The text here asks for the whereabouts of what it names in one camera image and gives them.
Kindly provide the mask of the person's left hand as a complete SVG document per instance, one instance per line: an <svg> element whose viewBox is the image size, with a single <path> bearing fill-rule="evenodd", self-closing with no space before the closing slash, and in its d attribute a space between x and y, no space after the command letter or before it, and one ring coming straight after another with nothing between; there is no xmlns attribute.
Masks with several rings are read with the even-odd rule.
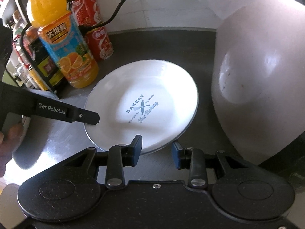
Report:
<svg viewBox="0 0 305 229"><path fill-rule="evenodd" d="M19 122L10 127L6 135L1 132L1 177L5 175L6 164L12 159L12 154L20 146L22 141L22 135L22 122Z"/></svg>

